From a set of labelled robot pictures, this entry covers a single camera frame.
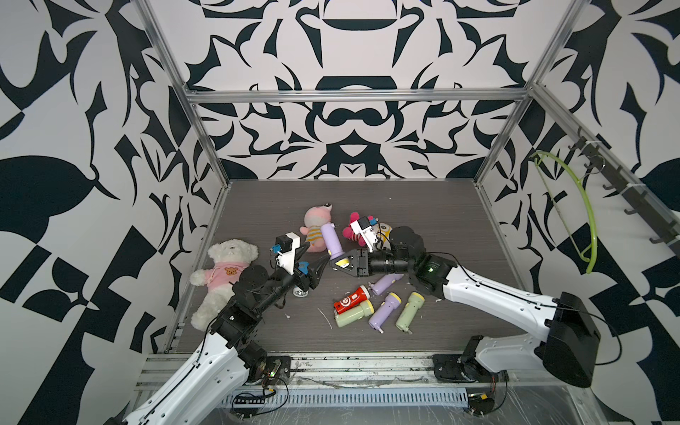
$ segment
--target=red flashlight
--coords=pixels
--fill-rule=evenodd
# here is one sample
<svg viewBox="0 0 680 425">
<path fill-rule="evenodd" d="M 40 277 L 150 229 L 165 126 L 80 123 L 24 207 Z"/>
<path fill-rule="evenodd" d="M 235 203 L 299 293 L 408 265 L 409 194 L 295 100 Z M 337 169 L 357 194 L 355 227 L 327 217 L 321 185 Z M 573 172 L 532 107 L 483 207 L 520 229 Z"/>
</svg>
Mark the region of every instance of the red flashlight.
<svg viewBox="0 0 680 425">
<path fill-rule="evenodd" d="M 359 303 L 369 298 L 371 298 L 371 295 L 369 294 L 369 291 L 366 289 L 366 286 L 361 285 L 359 286 L 359 289 L 354 291 L 353 294 L 347 295 L 345 298 L 341 299 L 333 306 L 335 307 L 335 311 L 338 314 L 340 314 L 353 307 L 356 307 L 357 305 L 359 305 Z"/>
</svg>

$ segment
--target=white teddy bear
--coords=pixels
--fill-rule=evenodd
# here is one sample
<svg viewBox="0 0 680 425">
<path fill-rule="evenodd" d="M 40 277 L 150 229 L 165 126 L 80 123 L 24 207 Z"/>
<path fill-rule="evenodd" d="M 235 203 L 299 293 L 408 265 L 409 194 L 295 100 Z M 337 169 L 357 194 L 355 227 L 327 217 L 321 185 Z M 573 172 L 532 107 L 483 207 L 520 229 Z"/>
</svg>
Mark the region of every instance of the white teddy bear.
<svg viewBox="0 0 680 425">
<path fill-rule="evenodd" d="M 211 246 L 208 256 L 215 262 L 215 267 L 197 270 L 189 277 L 192 285 L 208 286 L 208 293 L 201 306 L 191 316 L 191 326 L 202 331 L 205 331 L 234 295 L 231 286 L 239 281 L 241 272 L 255 261 L 258 250 L 255 245 L 240 239 L 231 239 Z"/>
</svg>

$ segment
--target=black cable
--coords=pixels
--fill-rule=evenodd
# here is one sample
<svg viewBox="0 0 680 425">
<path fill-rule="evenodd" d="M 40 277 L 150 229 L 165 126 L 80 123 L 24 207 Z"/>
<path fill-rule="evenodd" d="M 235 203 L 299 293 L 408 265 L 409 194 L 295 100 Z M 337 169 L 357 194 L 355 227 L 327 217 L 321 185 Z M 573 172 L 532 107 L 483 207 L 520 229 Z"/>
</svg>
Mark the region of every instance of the black cable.
<svg viewBox="0 0 680 425">
<path fill-rule="evenodd" d="M 508 397 L 508 381 L 510 380 L 510 377 L 508 376 L 508 371 L 503 371 L 503 375 L 505 376 L 505 394 L 503 394 L 503 400 L 500 402 L 500 404 L 493 409 L 489 410 L 487 415 L 489 413 L 495 412 L 496 410 L 500 409 L 503 407 L 503 404 L 505 403 L 505 399 Z"/>
<path fill-rule="evenodd" d="M 472 278 L 472 276 L 470 276 L 470 275 L 468 274 L 468 272 L 467 272 L 467 270 L 465 269 L 465 267 L 463 267 L 463 265 L 460 264 L 460 261 L 458 261 L 458 259 L 456 258 L 456 256 L 454 256 L 453 254 L 450 254 L 449 252 L 430 252 L 430 254 L 444 254 L 444 255 L 450 255 L 451 257 L 454 258 L 454 260 L 456 261 L 456 263 L 458 263 L 458 265 L 460 266 L 460 268 L 465 272 L 465 275 L 466 275 L 467 277 L 469 277 L 470 280 L 472 280 L 473 282 L 477 282 L 477 283 L 479 283 L 479 284 L 482 284 L 481 282 L 478 282 L 478 281 L 474 280 L 474 279 Z M 588 314 L 589 316 L 594 317 L 594 318 L 596 318 L 596 319 L 602 321 L 604 324 L 606 324 L 606 325 L 609 327 L 609 330 L 611 331 L 612 336 L 614 336 L 614 337 L 616 338 L 616 341 L 619 343 L 619 355 L 616 356 L 616 358 L 615 358 L 614 360 L 610 360 L 610 361 L 604 362 L 604 363 L 595 363 L 595 366 L 605 366 L 606 364 L 612 364 L 612 363 L 614 363 L 614 362 L 619 361 L 619 359 L 621 359 L 621 356 L 622 356 L 623 353 L 624 353 L 624 346 L 623 346 L 623 344 L 621 343 L 621 337 L 620 337 L 619 333 L 616 331 L 616 329 L 614 329 L 614 326 L 612 326 L 611 324 L 609 324 L 609 322 L 606 321 L 604 318 L 602 318 L 602 317 L 600 317 L 600 316 L 598 316 L 598 315 L 596 315 L 596 314 L 590 313 L 589 311 L 578 310 L 578 309 L 572 309 L 572 308 L 569 308 L 569 307 L 559 307 L 559 306 L 557 306 L 557 305 L 547 305 L 547 304 L 542 304 L 542 303 L 535 303 L 534 301 L 529 301 L 529 300 L 524 299 L 524 298 L 522 298 L 522 297 L 520 297 L 520 296 L 518 296 L 518 298 L 525 300 L 527 303 L 537 304 L 537 305 L 539 305 L 539 306 L 541 306 L 541 307 L 549 307 L 549 308 L 553 308 L 553 309 L 557 309 L 557 310 L 576 311 L 577 313 Z"/>
<path fill-rule="evenodd" d="M 216 320 L 217 320 L 217 317 L 215 317 L 213 320 L 211 320 L 210 323 L 208 324 L 208 327 L 205 328 L 205 333 L 203 333 L 203 343 L 201 344 L 201 351 L 199 351 L 199 356 L 196 357 L 196 362 L 195 362 L 195 363 L 198 363 L 199 360 L 201 359 L 201 355 L 203 355 L 203 348 L 205 348 L 205 339 L 206 339 L 207 336 L 208 336 L 208 330 L 210 329 L 210 326 L 211 326 L 213 323 L 215 323 Z M 166 399 L 170 394 L 172 394 L 172 392 L 173 392 L 174 390 L 176 390 L 177 387 L 180 386 L 180 384 L 181 384 L 182 382 L 184 382 L 184 380 L 189 376 L 189 374 L 190 374 L 195 368 L 196 368 L 196 364 L 192 364 L 192 365 L 191 365 L 191 369 L 189 369 L 189 372 L 187 372 L 186 375 L 183 376 L 183 377 L 180 379 L 180 381 L 177 382 L 177 384 L 176 384 L 174 387 L 172 387 L 172 390 L 170 390 L 170 391 L 168 391 L 167 393 L 165 393 L 165 395 L 163 396 L 163 398 L 162 398 L 160 401 L 158 401 L 158 402 L 156 403 L 156 405 L 153 406 L 153 407 L 151 408 L 151 410 L 149 410 L 149 412 L 147 412 L 147 413 L 144 415 L 144 417 L 143 417 L 142 419 L 146 419 L 151 413 L 153 413 L 153 412 L 156 410 L 156 408 L 157 408 L 163 401 L 165 401 L 165 399 Z"/>
<path fill-rule="evenodd" d="M 616 329 L 614 329 L 614 326 L 611 326 L 611 325 L 609 324 L 609 322 L 606 321 L 604 318 L 602 318 L 602 317 L 600 317 L 600 316 L 598 316 L 598 315 L 596 315 L 596 314 L 590 313 L 590 312 L 588 312 L 588 311 L 572 309 L 572 308 L 569 308 L 569 307 L 559 307 L 559 306 L 557 306 L 557 305 L 546 305 L 546 304 L 540 304 L 540 303 L 539 303 L 539 305 L 542 306 L 542 307 L 549 307 L 549 308 L 553 308 L 553 309 L 557 309 L 557 310 L 576 311 L 577 313 L 588 314 L 589 316 L 592 316 L 592 317 L 594 317 L 594 318 L 596 318 L 596 319 L 601 320 L 602 322 L 604 322 L 604 323 L 609 327 L 609 330 L 611 331 L 611 334 L 612 334 L 614 337 L 616 337 L 616 341 L 619 343 L 619 355 L 616 356 L 616 358 L 615 358 L 614 360 L 610 360 L 610 361 L 604 362 L 604 363 L 595 363 L 595 366 L 604 366 L 604 365 L 606 365 L 606 364 L 612 364 L 612 363 L 614 363 L 614 362 L 619 361 L 619 359 L 620 359 L 621 356 L 623 355 L 623 353 L 624 353 L 624 346 L 623 346 L 623 344 L 621 344 L 621 337 L 619 336 L 619 333 L 616 331 Z"/>
<path fill-rule="evenodd" d="M 273 408 L 272 410 L 261 411 L 259 413 L 255 413 L 254 415 L 251 415 L 250 416 L 251 418 L 253 418 L 255 416 L 259 416 L 259 415 L 266 415 L 267 413 L 271 413 L 273 411 L 277 411 L 278 409 L 281 409 L 283 406 L 285 406 L 286 403 L 288 402 L 288 397 L 290 396 L 290 391 L 288 389 L 288 384 L 286 384 L 286 381 L 284 381 L 284 380 L 282 380 L 281 378 L 278 378 L 278 377 L 266 377 L 265 379 L 267 381 L 271 381 L 272 379 L 276 379 L 277 381 L 283 382 L 284 385 L 286 386 L 286 400 L 284 400 L 284 402 L 281 403 L 280 406 L 277 406 L 277 407 Z M 234 402 L 236 401 L 236 399 L 239 398 L 242 395 L 249 395 L 250 397 L 248 398 L 248 400 L 265 400 L 266 398 L 275 396 L 276 390 L 274 390 L 271 394 L 265 394 L 265 389 L 263 388 L 261 396 L 256 396 L 256 395 L 251 394 L 249 392 L 240 392 L 234 398 L 231 399 L 231 410 L 234 410 Z"/>
<path fill-rule="evenodd" d="M 450 255 L 450 256 L 452 256 L 452 257 L 454 258 L 454 260 L 456 260 L 456 263 L 458 263 L 458 265 L 460 266 L 460 268 L 463 270 L 463 272 L 465 272 L 465 275 L 466 275 L 467 277 L 469 277 L 471 281 L 476 282 L 476 280 L 474 280 L 473 277 L 470 276 L 470 274 L 467 272 L 467 270 L 465 269 L 465 267 L 463 267 L 463 265 L 460 264 L 460 261 L 458 261 L 458 259 L 456 258 L 455 255 L 450 254 L 449 252 L 428 252 L 428 254 L 444 254 L 444 255 Z"/>
<path fill-rule="evenodd" d="M 267 414 L 267 413 L 271 413 L 271 412 L 273 412 L 273 411 L 277 411 L 278 409 L 281 409 L 283 406 L 285 406 L 286 403 L 288 402 L 288 397 L 290 396 L 290 390 L 288 389 L 288 384 L 286 384 L 286 381 L 282 380 L 281 378 L 277 378 L 277 377 L 270 377 L 270 378 L 267 378 L 267 379 L 269 379 L 269 380 L 271 380 L 271 379 L 276 379 L 277 381 L 281 381 L 281 382 L 284 383 L 284 385 L 285 385 L 285 387 L 286 387 L 286 400 L 284 400 L 284 402 L 281 403 L 280 406 L 277 406 L 277 407 L 273 408 L 272 410 L 261 411 L 260 413 L 255 413 L 253 416 L 265 415 L 265 414 Z"/>
</svg>

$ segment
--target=black and white pattern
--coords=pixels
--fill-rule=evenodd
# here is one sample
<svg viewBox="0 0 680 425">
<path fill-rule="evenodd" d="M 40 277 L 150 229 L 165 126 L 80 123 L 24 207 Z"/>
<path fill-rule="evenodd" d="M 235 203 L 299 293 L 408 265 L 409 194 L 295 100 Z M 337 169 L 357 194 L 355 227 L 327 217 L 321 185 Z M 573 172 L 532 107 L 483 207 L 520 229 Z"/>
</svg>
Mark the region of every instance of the black and white pattern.
<svg viewBox="0 0 680 425">
<path fill-rule="evenodd" d="M 229 103 L 199 113 L 232 179 L 472 178 L 512 103 Z"/>
<path fill-rule="evenodd" d="M 0 6 L 3 423 L 126 404 L 220 183 L 128 0 Z"/>
<path fill-rule="evenodd" d="M 567 0 L 153 0 L 193 90 L 523 86 Z"/>
<path fill-rule="evenodd" d="M 680 8 L 593 0 L 545 79 L 591 132 L 680 211 Z"/>
<path fill-rule="evenodd" d="M 588 7 L 547 79 L 548 89 L 678 210 L 672 183 L 678 157 L 678 5 L 613 4 L 595 0 Z M 608 182 L 595 174 L 583 179 L 598 231 L 596 266 L 585 274 L 587 263 L 578 257 L 531 158 L 535 150 L 550 151 L 580 177 L 586 161 L 569 151 L 572 143 L 533 103 L 483 183 L 492 211 L 524 282 L 544 294 L 576 294 L 621 335 L 621 360 L 596 367 L 595 395 L 636 425 L 680 420 L 672 372 L 680 359 L 680 260 L 663 244 L 649 242 L 652 230 L 625 214 L 630 206 L 605 190 Z M 590 227 L 581 195 L 552 160 L 542 170 L 582 250 Z M 597 325 L 603 335 L 598 361 L 606 362 L 617 356 L 618 346 L 607 327 Z"/>
</svg>

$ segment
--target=plush toy with striped shirt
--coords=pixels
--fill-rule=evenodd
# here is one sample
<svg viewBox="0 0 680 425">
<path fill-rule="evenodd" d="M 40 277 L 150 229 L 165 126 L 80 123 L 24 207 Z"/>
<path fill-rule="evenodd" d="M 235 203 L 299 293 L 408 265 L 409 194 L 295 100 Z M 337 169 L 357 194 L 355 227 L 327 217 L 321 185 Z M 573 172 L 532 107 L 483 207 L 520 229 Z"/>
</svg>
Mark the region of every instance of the plush toy with striped shirt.
<svg viewBox="0 0 680 425">
<path fill-rule="evenodd" d="M 330 223 L 330 211 L 333 206 L 329 203 L 320 207 L 312 207 L 305 213 L 305 225 L 300 228 L 300 233 L 307 236 L 305 242 L 310 246 L 307 252 L 322 252 L 326 250 L 326 242 L 321 236 L 321 226 Z"/>
</svg>

